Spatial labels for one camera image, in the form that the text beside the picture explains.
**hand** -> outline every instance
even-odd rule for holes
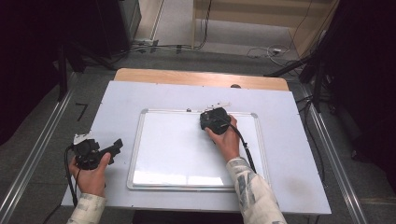
[[[236,119],[230,115],[231,124],[236,128]],[[230,161],[239,157],[239,136],[232,127],[228,127],[227,132],[217,135],[209,128],[205,128],[209,137],[216,143],[225,161]]]
[[[94,170],[79,170],[76,157],[69,163],[69,171],[76,179],[78,175],[78,187],[82,193],[89,193],[105,198],[105,169],[110,162],[110,153],[106,153],[98,167]]]

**shirt sleeve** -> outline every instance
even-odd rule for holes
[[[82,193],[67,224],[96,224],[105,209],[106,198]]]
[[[245,224],[286,223],[276,197],[265,179],[253,172],[243,158],[227,163],[239,199],[239,208]]]

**floor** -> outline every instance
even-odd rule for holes
[[[163,11],[163,2],[163,0],[139,1],[142,20],[134,40],[153,41]]]
[[[180,20],[185,23],[183,28],[173,31],[168,22],[174,23],[175,19],[171,15],[188,16],[188,13],[177,13],[173,5],[175,2],[183,2],[181,6],[187,6],[189,1],[166,0],[163,5],[163,12],[158,23],[158,30],[155,32],[155,39],[159,44],[189,44],[190,26],[189,20]],[[134,51],[120,59],[115,65],[117,67],[151,68],[169,70],[190,70],[209,71],[221,73],[234,73],[244,76],[261,76],[278,70],[281,65],[275,64],[270,58],[248,57],[248,51],[253,48],[266,49],[274,44],[288,44],[290,36],[282,33],[282,28],[273,29],[273,32],[247,31],[249,38],[241,36],[236,32],[237,27],[250,29],[242,24],[215,24],[209,23],[210,27],[216,27],[216,32],[211,31],[207,36],[207,45],[200,51],[183,50],[177,54],[174,49],[157,49],[154,52]],[[281,64],[289,60],[295,60],[296,54],[285,54],[283,57],[275,57],[276,62]],[[290,72],[282,76],[288,81],[290,90],[296,100],[307,96],[310,86],[302,85],[296,78],[296,73],[300,70]],[[61,118],[57,120],[56,127],[52,129],[52,135],[43,144],[44,151],[41,159],[37,161],[36,168],[32,168],[32,176],[24,189],[20,198],[17,198],[16,207],[9,218],[8,223],[42,223],[49,213],[59,204],[67,188],[64,179],[63,156],[64,149],[70,144],[75,133],[86,133],[89,131],[94,120],[96,111],[101,104],[103,94],[109,80],[115,75],[113,71],[107,71],[101,66],[90,66],[84,74],[74,74],[71,80],[72,92],[68,102],[64,107]],[[28,158],[30,152],[35,148],[37,139],[40,139],[41,131],[46,129],[53,109],[58,106],[56,103],[58,89],[52,90],[36,107],[36,109],[26,118],[22,126],[14,136],[5,144],[0,146],[0,198],[2,201],[7,197],[9,187],[19,174],[20,169]],[[81,114],[81,106],[77,104],[87,104],[82,119],[78,121]],[[305,102],[297,104],[303,108]],[[319,134],[318,126],[315,123],[315,113],[311,109],[309,116],[302,113],[302,122],[307,120],[307,127],[313,134],[313,138],[307,133],[314,158],[316,159],[318,171],[324,167],[325,180],[324,188],[332,209],[332,214],[321,216],[318,223],[396,223],[396,203],[395,194],[391,190],[384,173],[371,163],[362,163],[350,159],[352,146],[344,132],[343,124],[332,115],[327,104],[321,104],[321,117],[332,139],[333,147],[346,171],[347,179],[359,199],[361,209],[365,215],[366,222],[359,222],[350,215],[346,204],[346,198],[340,188],[337,173],[331,165],[323,137]],[[73,208],[59,208],[48,223],[65,223],[70,217]],[[134,215],[133,210],[107,208],[102,216],[101,223],[131,223]],[[315,216],[301,216],[287,214],[289,223],[314,223]]]

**black handheld controller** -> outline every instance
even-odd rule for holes
[[[111,154],[108,164],[112,164],[114,162],[113,158],[120,153],[122,146],[122,141],[119,139],[113,146],[99,151],[99,144],[94,139],[86,139],[73,147],[73,151],[76,154],[77,167],[82,170],[94,170],[107,152]]]
[[[227,131],[231,118],[224,108],[219,107],[202,113],[200,121],[202,130],[207,127],[215,134],[223,134]]]

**black cable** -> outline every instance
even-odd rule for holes
[[[309,6],[308,6],[308,9],[306,10],[306,13],[305,13],[305,16],[304,16],[303,20],[300,22],[300,24],[298,24],[298,26],[296,28],[296,31],[294,32],[293,38],[291,39],[291,42],[289,44],[289,49],[291,48],[291,44],[294,42],[294,37],[296,36],[298,29],[300,28],[301,24],[303,24],[303,22],[305,21],[306,17],[308,16],[308,12],[309,12],[309,9],[311,8],[311,5],[312,5],[312,0],[309,2]]]
[[[339,2],[340,2],[340,1],[338,1],[337,3],[335,3],[335,4],[332,6],[332,9],[330,9],[329,13],[328,13],[327,16],[326,16],[326,19],[324,19],[324,22],[320,25],[320,27],[319,27],[319,29],[318,29],[318,32],[317,32],[317,35],[318,35],[318,33],[320,32],[321,28],[323,27],[324,23],[326,23],[327,19],[329,19],[330,15],[332,14],[332,11],[335,9],[335,6],[337,6],[337,5],[339,4]],[[316,45],[316,47],[315,47],[314,50],[316,50],[316,49],[318,48],[319,41],[320,41],[320,35],[318,36],[317,45]]]
[[[108,62],[108,63],[113,65],[114,63],[117,63],[117,62],[119,62],[121,59],[125,58],[125,57],[128,55],[128,53],[129,53],[129,50],[128,50],[128,51],[125,51],[125,52],[123,52],[123,53],[120,53],[120,54],[119,54],[119,55],[120,55],[119,58],[115,59],[115,60],[112,61],[112,62]],[[89,66],[101,66],[101,64],[99,64],[99,63],[92,63],[92,62],[87,62],[87,61],[84,61],[84,63],[87,64],[87,65],[89,65]]]
[[[247,160],[248,160],[248,163],[250,164],[250,168],[253,170],[254,173],[257,174],[257,172],[256,172],[256,167],[254,166],[253,159],[251,158],[251,154],[250,154],[250,151],[249,151],[249,149],[248,149],[248,143],[245,142],[244,137],[242,136],[242,134],[241,134],[241,133],[239,132],[239,130],[238,130],[235,126],[233,126],[233,125],[231,124],[231,122],[229,122],[228,120],[226,120],[226,119],[224,119],[224,118],[222,118],[222,117],[216,116],[216,115],[215,115],[215,117],[217,117],[218,119],[221,119],[222,121],[224,121],[225,123],[227,123],[228,125],[230,125],[230,127],[233,129],[233,131],[236,132],[236,134],[238,134],[239,138],[241,139],[242,146],[244,146],[244,149],[245,149],[245,151],[246,151],[246,153],[247,153]]]
[[[307,107],[308,107],[308,104],[305,104],[305,106],[304,106],[303,108],[301,108],[298,112],[299,112],[299,113],[301,113],[302,111],[305,112],[305,110],[306,110]]]
[[[285,66],[288,66],[288,63],[294,63],[294,62],[300,62],[301,63],[301,61],[300,60],[289,60],[289,61],[287,61],[286,63],[285,63]],[[301,63],[301,66],[300,66],[300,69],[301,70],[303,70],[304,68],[302,67],[304,64],[303,63]],[[293,69],[293,71],[297,74],[297,76],[299,76],[300,75],[300,73],[299,72],[297,72],[296,71],[296,68],[294,68]]]
[[[308,118],[309,108],[311,107],[311,105],[312,105],[312,101],[309,100],[306,103],[305,107],[304,107],[304,129],[308,130],[309,136],[311,137],[312,141],[314,142],[315,149],[317,150],[319,161],[320,161],[320,166],[321,166],[321,182],[324,183],[324,181],[325,181],[325,171],[324,171],[323,157],[322,157],[322,155],[321,155],[321,153],[319,151],[317,141],[315,141],[314,135],[311,133],[311,130],[309,129],[309,126],[308,126],[308,119],[307,118]]]
[[[318,224],[319,218],[320,218],[320,216],[317,216],[317,219],[315,220],[315,224]]]
[[[309,95],[309,96],[304,97],[303,99],[296,100],[296,104],[299,104],[300,102],[305,101],[305,100],[309,100],[309,99],[311,99],[312,97],[313,97],[313,95]]]
[[[77,195],[77,182],[78,182],[78,176],[79,172],[81,172],[81,169],[78,170],[77,176],[76,176],[76,183],[75,183],[75,195]]]
[[[49,215],[46,217],[46,219],[43,221],[43,224],[46,224],[50,218],[52,217],[52,215],[61,207],[61,204],[58,204],[53,210],[52,212],[49,213]]]
[[[146,42],[132,42],[131,46],[133,46],[133,45],[147,46],[147,47],[151,46],[149,43],[146,43]]]
[[[201,17],[204,16],[203,8],[204,8],[204,1],[201,1]],[[202,32],[202,20],[200,21],[200,23],[201,23],[201,25],[200,25],[200,32]]]
[[[209,24],[210,8],[212,8],[212,0],[210,0],[209,6],[208,6],[207,12],[206,12],[204,40],[201,42],[201,44],[198,47],[190,46],[190,45],[157,45],[157,46],[138,47],[138,48],[131,49],[129,51],[138,51],[138,50],[141,50],[141,49],[163,49],[163,48],[191,49],[191,47],[192,47],[192,49],[198,50],[198,49],[203,48],[205,43],[206,43],[206,40],[207,40],[207,27],[208,27],[208,24]]]
[[[283,55],[286,53],[286,52],[283,52],[283,53],[281,53],[281,54],[278,53],[278,54],[269,55],[269,54],[267,54],[267,53],[265,52],[265,53],[260,54],[260,55],[249,55],[249,53],[250,53],[251,51],[255,50],[255,49],[261,49],[261,50],[267,51],[267,49],[264,49],[264,48],[253,48],[253,49],[249,49],[249,50],[247,51],[247,57],[248,57],[249,59],[259,59],[259,58],[261,58],[262,56],[264,56],[264,58],[270,58],[270,59],[271,59],[271,57],[283,56]],[[298,62],[298,61],[296,61],[296,60],[290,60],[290,61],[287,61],[284,65],[282,65],[281,63],[276,63],[276,64],[277,64],[277,65],[282,65],[282,66],[287,66],[288,63],[290,63],[290,62]],[[293,71],[297,74],[297,76],[300,75],[295,69],[293,69]],[[290,73],[290,72],[288,72],[288,74],[291,75],[292,77],[296,77],[294,74],[292,74],[292,73]]]
[[[76,207],[77,203],[78,203],[78,199],[77,199],[77,194],[73,190],[72,176],[70,175],[69,163],[68,163],[68,159],[67,159],[67,153],[69,152],[69,150],[72,150],[72,149],[73,149],[73,145],[67,147],[66,150],[64,151],[64,169],[66,170],[66,178],[67,178],[67,182],[69,184],[70,192],[72,194],[73,205]]]

